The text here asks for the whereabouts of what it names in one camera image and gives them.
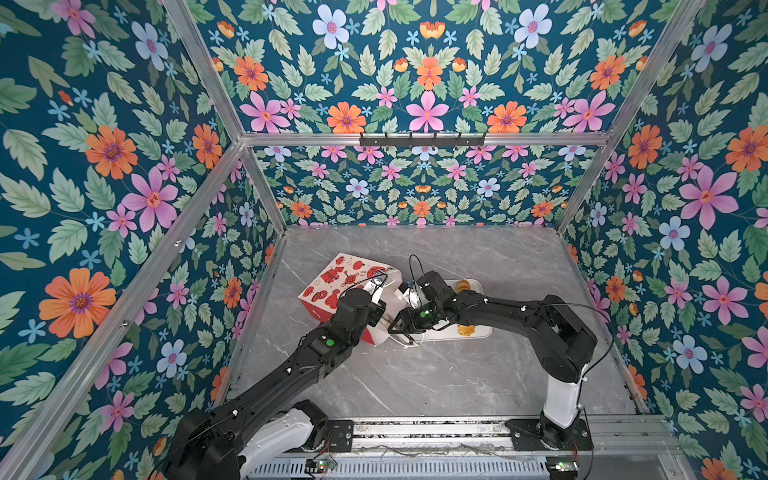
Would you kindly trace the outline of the red white paper bag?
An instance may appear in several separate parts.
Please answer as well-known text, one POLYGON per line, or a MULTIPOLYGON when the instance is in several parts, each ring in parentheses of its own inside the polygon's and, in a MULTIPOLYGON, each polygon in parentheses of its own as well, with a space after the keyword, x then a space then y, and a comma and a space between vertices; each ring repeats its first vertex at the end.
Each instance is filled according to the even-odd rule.
POLYGON ((328 322, 337 311, 340 298, 355 289, 372 295, 374 302, 385 305, 385 312, 375 326, 368 326, 362 340, 373 346, 385 343, 388 328, 406 306, 400 293, 400 270, 381 262, 346 253, 337 254, 298 295, 298 301, 320 322, 328 322))

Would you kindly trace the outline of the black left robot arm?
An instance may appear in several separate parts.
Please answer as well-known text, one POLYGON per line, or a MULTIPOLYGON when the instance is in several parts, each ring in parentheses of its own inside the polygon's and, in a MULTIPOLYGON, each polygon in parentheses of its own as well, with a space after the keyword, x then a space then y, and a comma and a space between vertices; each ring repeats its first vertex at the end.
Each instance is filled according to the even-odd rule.
POLYGON ((167 479, 239 479, 247 442, 287 401, 347 360, 363 332, 379 322, 385 309, 385 302, 375 301, 363 289, 344 292, 331 319, 305 334, 280 366, 209 413, 190 410, 155 471, 167 479))

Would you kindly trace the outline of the golden croissant fake bread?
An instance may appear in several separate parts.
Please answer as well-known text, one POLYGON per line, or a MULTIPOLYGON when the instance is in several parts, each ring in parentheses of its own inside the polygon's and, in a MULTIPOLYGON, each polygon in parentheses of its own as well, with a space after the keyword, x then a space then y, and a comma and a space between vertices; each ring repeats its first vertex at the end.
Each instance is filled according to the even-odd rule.
POLYGON ((460 336, 463 337, 471 337, 475 334, 476 327, 475 326, 464 326, 464 325, 458 325, 457 326, 457 332, 460 336))

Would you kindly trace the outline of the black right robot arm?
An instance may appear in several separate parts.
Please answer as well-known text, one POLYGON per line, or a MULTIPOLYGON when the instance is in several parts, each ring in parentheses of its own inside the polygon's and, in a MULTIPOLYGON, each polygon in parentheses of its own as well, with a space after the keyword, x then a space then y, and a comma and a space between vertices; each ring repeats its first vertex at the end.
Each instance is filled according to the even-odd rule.
POLYGON ((582 381, 597 337, 556 295, 541 300, 505 300, 473 289, 458 290, 435 271, 402 290, 405 306, 387 331, 412 339, 452 325, 489 327, 526 338, 548 376, 537 430, 530 435, 550 449, 572 444, 580 415, 582 381))

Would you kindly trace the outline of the long yellow fake bread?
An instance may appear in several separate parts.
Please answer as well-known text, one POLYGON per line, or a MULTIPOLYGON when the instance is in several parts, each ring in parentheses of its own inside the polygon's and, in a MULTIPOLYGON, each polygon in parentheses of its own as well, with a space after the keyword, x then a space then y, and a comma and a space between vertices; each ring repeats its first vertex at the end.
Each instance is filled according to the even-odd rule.
POLYGON ((470 291, 471 289, 472 289, 472 286, 468 280, 459 280, 454 286, 454 291, 456 293, 470 291))

